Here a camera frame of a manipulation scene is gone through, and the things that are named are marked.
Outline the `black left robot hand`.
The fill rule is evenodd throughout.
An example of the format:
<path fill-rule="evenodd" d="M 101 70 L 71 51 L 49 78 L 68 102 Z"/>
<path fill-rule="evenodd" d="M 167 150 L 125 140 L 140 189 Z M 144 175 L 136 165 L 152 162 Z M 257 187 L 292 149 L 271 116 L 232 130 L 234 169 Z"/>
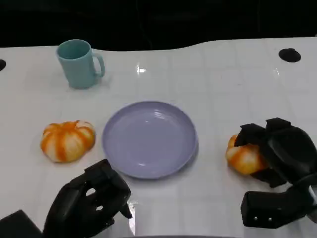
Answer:
<path fill-rule="evenodd" d="M 45 221 L 45 238 L 92 238 L 114 224 L 121 213 L 131 219 L 131 190 L 103 159 L 65 184 L 58 192 Z"/>

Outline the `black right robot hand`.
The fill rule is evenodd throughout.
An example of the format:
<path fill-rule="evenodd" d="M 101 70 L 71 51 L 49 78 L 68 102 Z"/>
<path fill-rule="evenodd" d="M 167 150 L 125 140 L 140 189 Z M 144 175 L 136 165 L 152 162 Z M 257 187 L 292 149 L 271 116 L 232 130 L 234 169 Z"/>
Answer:
<path fill-rule="evenodd" d="M 272 118 L 261 127 L 250 123 L 241 126 L 234 146 L 256 145 L 268 164 L 251 176 L 266 182 L 271 188 L 286 183 L 293 186 L 316 186 L 317 148 L 309 135 L 291 122 Z"/>

